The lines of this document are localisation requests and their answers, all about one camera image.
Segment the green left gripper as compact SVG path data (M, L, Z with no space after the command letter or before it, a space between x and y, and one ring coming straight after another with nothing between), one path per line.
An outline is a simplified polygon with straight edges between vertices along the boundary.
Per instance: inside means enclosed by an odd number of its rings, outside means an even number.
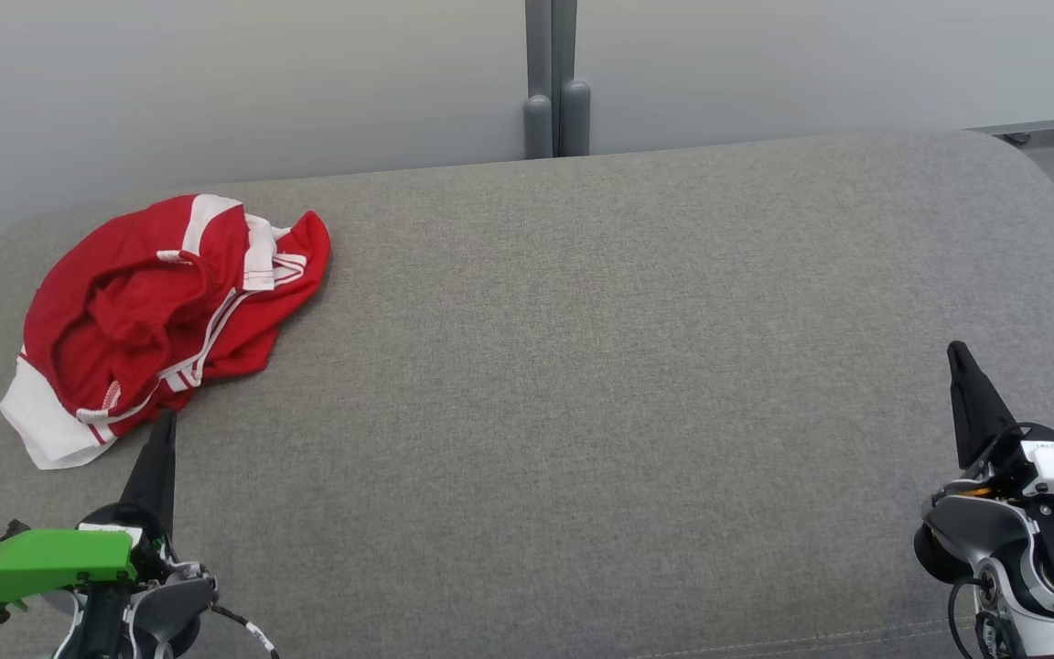
M0 610L26 598L96 584L144 584L165 571L173 530L177 412L160 410L120 503L76 528L32 528L0 543Z

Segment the red jersey with white stripes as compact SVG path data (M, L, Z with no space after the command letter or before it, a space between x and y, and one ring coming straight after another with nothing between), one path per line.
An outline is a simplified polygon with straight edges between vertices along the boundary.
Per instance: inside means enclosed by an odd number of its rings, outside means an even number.
M39 469L84 466L204 383L262 371L333 257L323 221L330 256L318 278L308 271L280 295L222 295L198 268L157 257L150 206L76 243L30 305L0 412Z

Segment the grey fabric sofa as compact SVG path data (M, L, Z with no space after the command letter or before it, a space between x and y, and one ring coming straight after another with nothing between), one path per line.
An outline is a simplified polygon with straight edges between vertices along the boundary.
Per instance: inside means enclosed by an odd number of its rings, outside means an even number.
M779 139L210 185L333 263L178 416L173 546L282 659L949 659L946 347L1054 428L1054 185Z

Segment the grey partition post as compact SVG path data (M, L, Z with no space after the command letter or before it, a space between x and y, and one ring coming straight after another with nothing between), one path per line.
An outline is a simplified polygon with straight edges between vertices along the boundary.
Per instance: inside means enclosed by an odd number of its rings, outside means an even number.
M552 0L523 0L527 99L524 100L524 155L527 159L554 155L552 114Z
M590 153L591 89L575 76L577 0L551 0L553 155Z

